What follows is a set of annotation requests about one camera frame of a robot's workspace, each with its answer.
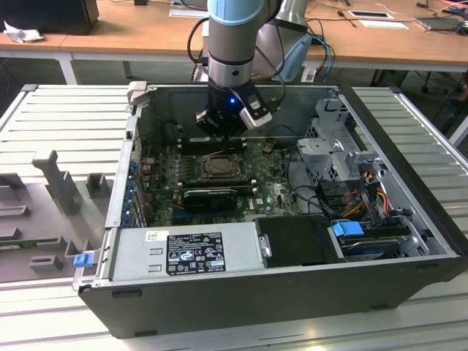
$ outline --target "white table leg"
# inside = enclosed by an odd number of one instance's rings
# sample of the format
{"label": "white table leg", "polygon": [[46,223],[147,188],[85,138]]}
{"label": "white table leg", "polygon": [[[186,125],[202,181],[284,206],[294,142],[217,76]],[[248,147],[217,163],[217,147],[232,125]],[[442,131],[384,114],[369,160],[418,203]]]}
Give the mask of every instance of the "white table leg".
{"label": "white table leg", "polygon": [[452,134],[450,141],[453,146],[458,147],[463,139],[468,135],[468,116],[465,117],[463,122],[461,122],[460,126],[456,129],[456,131]]}
{"label": "white table leg", "polygon": [[67,84],[80,84],[80,78],[73,68],[73,58],[70,53],[57,53],[56,60],[60,63],[61,71],[64,74]]}
{"label": "white table leg", "polygon": [[130,67],[130,62],[123,61],[122,63],[124,64],[125,78],[132,79],[133,74],[132,74],[132,68]]}

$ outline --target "desk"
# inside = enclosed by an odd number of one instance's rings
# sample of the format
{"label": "desk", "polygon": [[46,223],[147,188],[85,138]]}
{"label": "desk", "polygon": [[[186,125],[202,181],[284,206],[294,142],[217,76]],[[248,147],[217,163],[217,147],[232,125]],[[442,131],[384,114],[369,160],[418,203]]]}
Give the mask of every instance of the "desk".
{"label": "desk", "polygon": [[[394,12],[429,16],[431,13],[415,6],[413,0],[381,0]],[[434,8],[444,4],[430,1]],[[189,62],[186,39],[196,23],[194,18],[169,17],[170,6],[148,3],[136,7],[133,1],[114,3],[98,0],[99,21],[88,36],[46,34],[44,42],[18,45],[6,37],[0,39],[0,56],[33,59],[56,59],[68,84],[79,83],[74,60]],[[337,7],[342,3],[332,3]],[[339,19],[335,9],[317,6],[311,1],[309,17]],[[354,0],[354,10],[385,9],[366,0]],[[412,20],[412,16],[395,15],[397,20]],[[351,27],[347,21],[323,21],[327,42],[336,51],[335,67],[402,69],[445,72],[465,72],[468,68],[468,39],[455,33],[424,32],[417,23],[405,23],[409,30]],[[319,32],[316,21],[312,28]],[[202,47],[198,34],[194,50]],[[309,69],[320,65],[321,47],[313,47],[307,56]]]}

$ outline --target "paper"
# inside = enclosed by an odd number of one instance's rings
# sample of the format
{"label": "paper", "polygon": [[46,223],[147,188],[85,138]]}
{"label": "paper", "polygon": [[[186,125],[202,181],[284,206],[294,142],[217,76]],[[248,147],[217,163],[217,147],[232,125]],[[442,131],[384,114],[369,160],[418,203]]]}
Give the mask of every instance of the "paper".
{"label": "paper", "polygon": [[23,44],[24,42],[44,39],[44,37],[42,37],[35,29],[18,29],[10,26],[6,21],[4,21],[4,25],[5,30],[3,31],[3,34],[7,35],[7,37],[9,37],[13,42]]}
{"label": "paper", "polygon": [[401,22],[390,22],[388,20],[359,20],[367,28],[387,28],[387,29],[409,29]]}

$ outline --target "computer case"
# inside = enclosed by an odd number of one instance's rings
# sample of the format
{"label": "computer case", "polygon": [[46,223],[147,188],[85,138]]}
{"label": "computer case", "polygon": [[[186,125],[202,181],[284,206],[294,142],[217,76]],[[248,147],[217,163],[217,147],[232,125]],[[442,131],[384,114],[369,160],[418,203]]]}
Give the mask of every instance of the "computer case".
{"label": "computer case", "polygon": [[37,29],[41,33],[87,35],[99,17],[96,0],[3,0],[3,21],[20,29]]}

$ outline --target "warning label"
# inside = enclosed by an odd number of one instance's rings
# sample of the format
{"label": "warning label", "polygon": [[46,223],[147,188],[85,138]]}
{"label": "warning label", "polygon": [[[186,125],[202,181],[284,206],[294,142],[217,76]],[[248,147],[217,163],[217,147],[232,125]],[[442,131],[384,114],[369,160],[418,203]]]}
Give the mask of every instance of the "warning label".
{"label": "warning label", "polygon": [[221,233],[168,235],[166,267],[170,276],[226,271]]}

